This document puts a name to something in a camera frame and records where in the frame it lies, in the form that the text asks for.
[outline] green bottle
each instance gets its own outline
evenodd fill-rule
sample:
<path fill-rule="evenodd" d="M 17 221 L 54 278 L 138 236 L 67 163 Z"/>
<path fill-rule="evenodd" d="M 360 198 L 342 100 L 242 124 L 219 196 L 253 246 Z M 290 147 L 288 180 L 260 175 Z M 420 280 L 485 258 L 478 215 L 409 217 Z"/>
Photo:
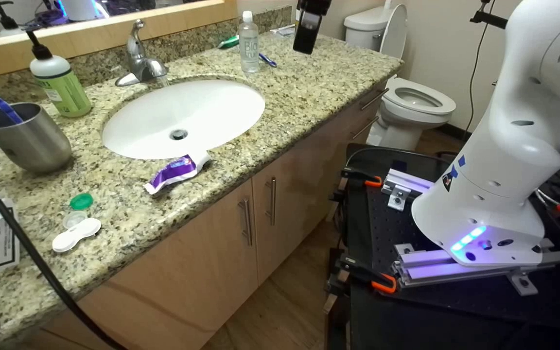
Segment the green bottle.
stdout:
<path fill-rule="evenodd" d="M 49 100 L 64 117 L 86 115 L 92 109 L 92 104 L 69 62 L 51 54 L 46 46 L 38 42 L 32 31 L 27 31 L 27 35 L 34 43 L 32 53 L 36 56 L 29 64 L 29 70 Z"/>

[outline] sink drain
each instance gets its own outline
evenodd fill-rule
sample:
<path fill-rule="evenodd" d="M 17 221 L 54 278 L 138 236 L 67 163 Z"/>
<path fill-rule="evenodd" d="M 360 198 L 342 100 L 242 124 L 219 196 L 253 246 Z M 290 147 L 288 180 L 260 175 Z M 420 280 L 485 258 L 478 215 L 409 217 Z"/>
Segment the sink drain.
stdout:
<path fill-rule="evenodd" d="M 177 129 L 170 133 L 170 138 L 172 140 L 182 140 L 187 137 L 187 130 Z"/>

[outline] backsplash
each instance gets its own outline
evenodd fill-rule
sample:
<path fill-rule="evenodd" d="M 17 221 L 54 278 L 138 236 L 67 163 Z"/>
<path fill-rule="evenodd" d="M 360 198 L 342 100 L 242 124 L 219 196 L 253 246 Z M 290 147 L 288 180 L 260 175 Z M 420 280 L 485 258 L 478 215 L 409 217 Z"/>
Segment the backsplash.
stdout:
<path fill-rule="evenodd" d="M 274 9 L 255 14 L 254 21 L 260 33 L 269 29 L 287 26 L 293 22 L 291 7 Z M 166 63 L 178 58 L 213 49 L 226 38 L 236 34 L 240 18 L 234 18 L 190 29 L 163 37 L 144 41 L 146 54 Z M 122 46 L 104 51 L 69 58 L 73 71 L 83 86 L 91 86 L 105 80 L 118 78 L 127 73 L 124 42 Z M 38 102 L 44 100 L 45 93 L 34 83 L 29 69 L 0 75 L 0 97 L 7 102 Z"/>

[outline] bathroom sink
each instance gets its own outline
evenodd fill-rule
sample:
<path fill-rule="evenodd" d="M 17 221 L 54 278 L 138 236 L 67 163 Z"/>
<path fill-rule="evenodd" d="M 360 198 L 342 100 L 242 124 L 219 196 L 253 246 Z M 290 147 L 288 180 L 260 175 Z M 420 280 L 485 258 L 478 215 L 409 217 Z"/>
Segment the bathroom sink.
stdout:
<path fill-rule="evenodd" d="M 120 109 L 103 129 L 103 144 L 136 159 L 182 157 L 238 137 L 264 109 L 263 96 L 243 84 L 184 82 L 148 93 Z"/>

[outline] metal cup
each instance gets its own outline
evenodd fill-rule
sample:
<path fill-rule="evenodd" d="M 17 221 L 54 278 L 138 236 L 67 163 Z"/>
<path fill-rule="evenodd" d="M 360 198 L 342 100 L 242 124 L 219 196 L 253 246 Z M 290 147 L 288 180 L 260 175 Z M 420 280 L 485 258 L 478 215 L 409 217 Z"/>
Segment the metal cup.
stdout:
<path fill-rule="evenodd" d="M 0 110 L 0 147 L 10 160 L 34 173 L 62 168 L 72 151 L 69 139 L 39 105 L 21 102 L 10 105 L 21 119 L 14 124 Z"/>

